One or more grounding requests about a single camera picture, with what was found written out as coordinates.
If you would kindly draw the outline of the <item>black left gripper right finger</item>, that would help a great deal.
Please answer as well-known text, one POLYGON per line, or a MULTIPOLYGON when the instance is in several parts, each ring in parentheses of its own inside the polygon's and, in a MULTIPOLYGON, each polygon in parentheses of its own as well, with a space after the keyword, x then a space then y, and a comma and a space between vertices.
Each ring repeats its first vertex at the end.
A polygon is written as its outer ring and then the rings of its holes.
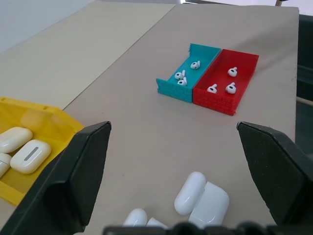
POLYGON ((313 158, 286 134, 239 122, 252 179, 278 225, 313 225, 313 158))

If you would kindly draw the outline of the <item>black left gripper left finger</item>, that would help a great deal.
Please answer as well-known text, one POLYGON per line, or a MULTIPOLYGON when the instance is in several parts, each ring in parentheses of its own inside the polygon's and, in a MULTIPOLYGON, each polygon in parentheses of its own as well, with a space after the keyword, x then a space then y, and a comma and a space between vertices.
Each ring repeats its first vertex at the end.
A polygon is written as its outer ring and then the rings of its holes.
POLYGON ((109 121, 87 126, 41 172, 0 235, 74 235, 89 224, 103 178, 109 121))

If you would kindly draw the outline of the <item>white case with grey strip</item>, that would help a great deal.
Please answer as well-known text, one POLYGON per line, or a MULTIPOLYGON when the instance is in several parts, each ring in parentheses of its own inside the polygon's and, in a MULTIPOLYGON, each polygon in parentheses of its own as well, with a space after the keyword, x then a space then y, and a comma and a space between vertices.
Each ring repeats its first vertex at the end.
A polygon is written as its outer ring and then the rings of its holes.
POLYGON ((10 166, 22 174, 33 173, 49 156, 51 146, 40 140, 28 141, 10 161, 10 166))

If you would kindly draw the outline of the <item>yellow plastic bin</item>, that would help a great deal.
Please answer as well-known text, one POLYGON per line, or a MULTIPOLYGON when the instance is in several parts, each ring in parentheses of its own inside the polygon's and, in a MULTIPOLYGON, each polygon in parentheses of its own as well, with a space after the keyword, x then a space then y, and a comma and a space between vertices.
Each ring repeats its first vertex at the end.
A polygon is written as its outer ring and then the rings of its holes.
POLYGON ((0 134, 13 127, 32 131, 33 138, 51 146, 51 153, 31 174, 8 169, 0 177, 0 198, 17 206, 43 169, 84 126, 59 108, 0 96, 0 134))

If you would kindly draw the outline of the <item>wooden rod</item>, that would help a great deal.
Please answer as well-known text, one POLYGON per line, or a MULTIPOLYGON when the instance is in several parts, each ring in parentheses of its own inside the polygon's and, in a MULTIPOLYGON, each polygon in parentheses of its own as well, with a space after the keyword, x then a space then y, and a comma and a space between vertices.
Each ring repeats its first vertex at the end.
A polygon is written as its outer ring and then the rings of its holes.
POLYGON ((296 97, 296 101, 313 107, 313 101, 311 100, 304 99, 301 97, 296 97))

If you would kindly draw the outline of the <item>red brick-pattern tray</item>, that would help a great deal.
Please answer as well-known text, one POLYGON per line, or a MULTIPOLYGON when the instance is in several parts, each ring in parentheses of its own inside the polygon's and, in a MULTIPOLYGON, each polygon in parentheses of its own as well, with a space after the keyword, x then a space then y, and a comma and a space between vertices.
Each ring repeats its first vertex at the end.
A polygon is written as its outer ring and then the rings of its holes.
POLYGON ((222 49, 193 88, 193 103, 199 106, 234 115, 236 109, 255 72, 259 56, 240 51, 222 49), (237 76, 227 74, 230 68, 237 67, 237 76), (225 91, 227 85, 235 82, 236 93, 225 91), (207 91, 209 86, 217 84, 217 93, 207 91))

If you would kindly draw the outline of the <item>dark grey bin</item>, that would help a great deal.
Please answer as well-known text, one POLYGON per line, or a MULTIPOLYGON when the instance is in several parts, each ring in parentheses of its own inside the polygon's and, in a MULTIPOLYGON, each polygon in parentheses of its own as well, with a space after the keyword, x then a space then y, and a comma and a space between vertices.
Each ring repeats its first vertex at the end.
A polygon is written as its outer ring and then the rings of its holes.
POLYGON ((297 96, 313 101, 313 16, 299 15, 297 96))

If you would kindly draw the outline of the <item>teal brick-pattern tray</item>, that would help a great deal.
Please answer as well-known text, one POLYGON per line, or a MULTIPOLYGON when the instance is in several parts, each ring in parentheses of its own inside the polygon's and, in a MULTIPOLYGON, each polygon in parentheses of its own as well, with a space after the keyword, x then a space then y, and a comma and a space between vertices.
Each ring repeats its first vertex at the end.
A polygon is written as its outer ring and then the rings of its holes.
POLYGON ((191 103, 193 99, 194 86, 221 51, 222 49, 218 47, 191 44, 189 47, 189 56, 169 77, 169 79, 156 79, 158 93, 191 103), (192 70, 190 65, 196 61, 200 61, 201 66, 198 70, 192 70), (177 72, 182 72, 183 70, 185 70, 187 86, 178 85, 178 80, 175 79, 175 74, 177 72))

